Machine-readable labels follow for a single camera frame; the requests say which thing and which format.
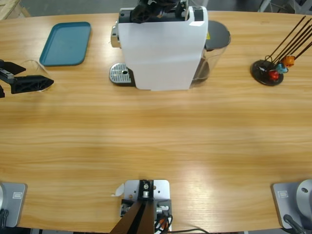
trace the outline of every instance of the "sticker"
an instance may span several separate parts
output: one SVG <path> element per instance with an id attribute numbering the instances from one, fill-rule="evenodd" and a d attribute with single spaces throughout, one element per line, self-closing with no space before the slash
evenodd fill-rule
<path id="1" fill-rule="evenodd" d="M 288 192 L 287 191 L 278 191 L 278 197 L 280 197 L 280 198 L 288 197 Z"/>
<path id="2" fill-rule="evenodd" d="M 23 193 L 14 192 L 13 199 L 21 199 L 23 197 Z"/>

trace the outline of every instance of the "metal mounting plate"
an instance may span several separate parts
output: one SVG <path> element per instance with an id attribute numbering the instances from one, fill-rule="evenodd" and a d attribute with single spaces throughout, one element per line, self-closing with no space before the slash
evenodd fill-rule
<path id="1" fill-rule="evenodd" d="M 137 200 L 139 180 L 128 180 L 125 183 L 124 199 Z M 170 184 L 167 180 L 154 180 L 154 199 L 169 200 L 170 199 Z"/>
<path id="2" fill-rule="evenodd" d="M 27 185 L 16 183 L 2 183 L 1 185 L 4 198 L 2 209 L 9 211 L 6 226 L 13 228 L 20 222 Z"/>
<path id="3" fill-rule="evenodd" d="M 300 215 L 297 211 L 296 192 L 300 183 L 279 183 L 273 185 L 273 196 L 279 223 L 286 229 L 291 226 L 284 221 L 284 215 L 290 215 L 296 223 L 302 226 Z"/>

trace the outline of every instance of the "clear glass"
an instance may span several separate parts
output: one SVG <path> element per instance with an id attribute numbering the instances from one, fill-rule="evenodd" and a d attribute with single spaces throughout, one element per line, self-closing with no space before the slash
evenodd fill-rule
<path id="1" fill-rule="evenodd" d="M 221 55 L 224 53 L 225 50 L 226 47 L 221 49 L 215 49 L 212 51 L 204 50 L 202 59 L 199 63 L 192 84 L 199 84 L 208 79 L 211 71 L 214 69 L 218 60 L 220 59 Z"/>

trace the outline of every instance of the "black cable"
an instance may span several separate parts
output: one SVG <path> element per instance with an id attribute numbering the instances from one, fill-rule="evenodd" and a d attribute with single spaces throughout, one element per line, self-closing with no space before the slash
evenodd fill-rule
<path id="1" fill-rule="evenodd" d="M 181 231 L 168 231 L 168 232 L 165 232 L 165 233 L 189 233 L 189 232 L 194 232 L 194 231 L 200 231 L 200 232 L 203 232 L 205 234 L 210 234 L 209 232 L 207 232 L 206 230 L 204 229 L 201 229 L 201 228 L 193 228 L 193 229 L 188 229 L 188 230 L 181 230 Z"/>
<path id="2" fill-rule="evenodd" d="M 289 214 L 284 215 L 283 218 L 285 222 L 291 226 L 291 228 L 295 231 L 295 233 L 305 234 L 304 228 L 301 227 L 298 223 L 296 223 Z"/>

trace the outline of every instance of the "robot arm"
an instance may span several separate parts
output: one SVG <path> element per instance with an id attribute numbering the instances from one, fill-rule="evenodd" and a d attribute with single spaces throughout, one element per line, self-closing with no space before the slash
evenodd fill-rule
<path id="1" fill-rule="evenodd" d="M 144 23 L 151 17 L 161 17 L 176 6 L 176 14 L 181 16 L 187 2 L 188 0 L 139 0 L 138 5 L 131 13 L 131 21 L 133 23 Z"/>

